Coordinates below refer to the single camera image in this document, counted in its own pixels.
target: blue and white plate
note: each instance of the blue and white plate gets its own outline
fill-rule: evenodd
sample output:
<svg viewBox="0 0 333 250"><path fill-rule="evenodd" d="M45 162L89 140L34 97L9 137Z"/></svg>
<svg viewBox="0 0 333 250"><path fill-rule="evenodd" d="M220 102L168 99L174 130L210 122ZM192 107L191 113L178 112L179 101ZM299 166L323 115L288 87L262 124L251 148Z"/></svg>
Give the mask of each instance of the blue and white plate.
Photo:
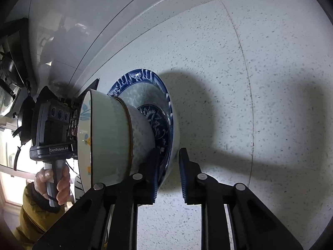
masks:
<svg viewBox="0 0 333 250"><path fill-rule="evenodd" d="M156 73L137 69L122 76L111 87L108 95L122 98L148 119L162 157L159 170L161 185L179 149L178 121L165 84Z"/></svg>

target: bowl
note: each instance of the bowl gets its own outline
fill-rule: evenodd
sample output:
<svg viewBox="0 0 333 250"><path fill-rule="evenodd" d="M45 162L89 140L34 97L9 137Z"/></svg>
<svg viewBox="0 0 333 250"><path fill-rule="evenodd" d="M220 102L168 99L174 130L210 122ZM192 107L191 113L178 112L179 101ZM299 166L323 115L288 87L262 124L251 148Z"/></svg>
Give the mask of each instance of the bowl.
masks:
<svg viewBox="0 0 333 250"><path fill-rule="evenodd" d="M78 162L86 192L97 182L106 186L136 173L155 147L144 115L117 97L88 90L78 125Z"/></svg>
<svg viewBox="0 0 333 250"><path fill-rule="evenodd" d="M158 181L161 186L177 161L180 139L177 115L166 85L153 71L136 69L119 78L108 95L121 98L149 121L162 159Z"/></svg>

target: floral pattern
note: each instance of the floral pattern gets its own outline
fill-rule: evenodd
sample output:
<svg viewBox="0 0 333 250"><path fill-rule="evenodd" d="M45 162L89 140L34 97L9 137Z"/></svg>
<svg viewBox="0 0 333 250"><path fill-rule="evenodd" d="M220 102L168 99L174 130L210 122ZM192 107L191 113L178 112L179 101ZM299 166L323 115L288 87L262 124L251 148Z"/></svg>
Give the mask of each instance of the floral pattern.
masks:
<svg viewBox="0 0 333 250"><path fill-rule="evenodd" d="M82 104L80 120L82 121L90 120L90 105L91 101L89 101L89 108L85 103Z"/></svg>
<svg viewBox="0 0 333 250"><path fill-rule="evenodd" d="M169 148L169 129L162 110L151 104L142 105L138 110L148 119L153 129L155 145L164 159Z"/></svg>
<svg viewBox="0 0 333 250"><path fill-rule="evenodd" d="M84 136L84 143L86 144L86 145L91 145L90 144L90 137L89 137L89 135L86 133L85 134L85 136Z"/></svg>
<svg viewBox="0 0 333 250"><path fill-rule="evenodd" d="M110 88L109 96L118 96L122 91L124 91L130 85L136 82L148 82L158 87L159 90L164 93L168 101L170 101L168 91L162 82L162 80L152 71L146 69L132 70L122 76L116 83Z"/></svg>

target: gloved hand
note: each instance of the gloved hand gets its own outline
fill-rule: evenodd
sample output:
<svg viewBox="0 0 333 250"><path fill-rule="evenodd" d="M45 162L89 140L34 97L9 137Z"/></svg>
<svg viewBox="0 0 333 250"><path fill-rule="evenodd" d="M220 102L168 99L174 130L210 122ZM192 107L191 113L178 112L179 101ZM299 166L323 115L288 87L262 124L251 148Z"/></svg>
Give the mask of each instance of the gloved hand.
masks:
<svg viewBox="0 0 333 250"><path fill-rule="evenodd" d="M40 193L44 198L49 199L47 196L46 191L46 184L48 180L52 179L53 177L53 171L52 169L41 169L36 176L34 181L35 190ZM57 194L57 200L59 205L64 205L70 195L70 175L69 175L69 168L67 165L65 165L63 170L63 178L58 182L57 189L59 193Z"/></svg>

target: sleeve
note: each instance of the sleeve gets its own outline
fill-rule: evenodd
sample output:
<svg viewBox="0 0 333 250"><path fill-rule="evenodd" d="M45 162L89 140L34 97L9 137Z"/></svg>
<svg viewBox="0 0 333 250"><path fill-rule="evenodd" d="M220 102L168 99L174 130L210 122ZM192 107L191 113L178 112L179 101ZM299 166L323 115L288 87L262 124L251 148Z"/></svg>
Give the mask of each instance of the sleeve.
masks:
<svg viewBox="0 0 333 250"><path fill-rule="evenodd" d="M34 183L29 183L24 189L20 226L14 231L14 236L25 249L30 250L64 212L64 206L50 207L49 201L35 190Z"/></svg>

